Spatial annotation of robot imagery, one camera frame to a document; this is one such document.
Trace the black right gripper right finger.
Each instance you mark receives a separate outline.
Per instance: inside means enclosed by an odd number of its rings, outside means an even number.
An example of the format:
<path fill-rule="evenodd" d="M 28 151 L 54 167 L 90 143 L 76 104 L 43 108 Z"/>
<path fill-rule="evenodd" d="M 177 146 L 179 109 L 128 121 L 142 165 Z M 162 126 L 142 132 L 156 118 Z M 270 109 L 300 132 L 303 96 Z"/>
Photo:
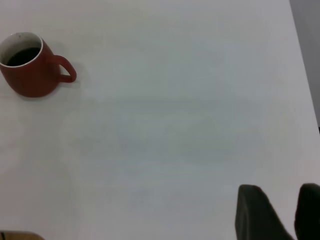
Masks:
<path fill-rule="evenodd" d="M 298 195 L 294 221 L 298 240 L 320 239 L 320 186 L 305 183 Z"/>

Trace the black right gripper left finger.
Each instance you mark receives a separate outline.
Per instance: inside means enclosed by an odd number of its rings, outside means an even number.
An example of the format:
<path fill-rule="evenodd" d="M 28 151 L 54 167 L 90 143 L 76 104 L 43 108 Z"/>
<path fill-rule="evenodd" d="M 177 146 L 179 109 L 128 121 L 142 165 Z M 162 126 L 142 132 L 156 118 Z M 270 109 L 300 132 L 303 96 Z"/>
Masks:
<path fill-rule="evenodd" d="M 234 226 L 238 240 L 292 239 L 268 196 L 256 185 L 239 186 Z"/>

